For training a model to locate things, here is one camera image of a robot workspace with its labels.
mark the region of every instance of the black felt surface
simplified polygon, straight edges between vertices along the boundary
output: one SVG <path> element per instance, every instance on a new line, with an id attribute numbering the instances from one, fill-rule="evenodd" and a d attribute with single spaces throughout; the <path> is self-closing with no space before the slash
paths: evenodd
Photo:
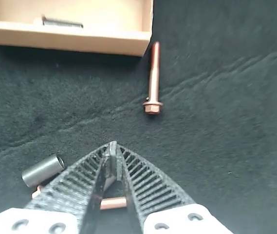
<path id="1" fill-rule="evenodd" d="M 163 112 L 148 117 L 149 56 L 0 48 L 0 212 L 23 207 L 21 171 L 70 165 L 117 140 L 236 234 L 277 233 L 277 1 L 156 0 Z M 131 233 L 125 211 L 98 233 Z"/>

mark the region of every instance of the copper bolt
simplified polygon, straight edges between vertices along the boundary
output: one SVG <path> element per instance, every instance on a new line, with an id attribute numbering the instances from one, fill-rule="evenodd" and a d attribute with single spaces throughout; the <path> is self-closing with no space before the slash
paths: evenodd
<path id="1" fill-rule="evenodd" d="M 102 199 L 102 201 L 100 203 L 101 210 L 123 208 L 126 206 L 127 206 L 127 200 L 124 196 L 114 197 L 114 198 L 105 198 L 105 199 Z"/>
<path id="2" fill-rule="evenodd" d="M 160 43 L 157 41 L 151 50 L 151 71 L 149 78 L 149 97 L 143 104 L 145 113 L 157 115 L 163 104 L 159 102 Z"/>

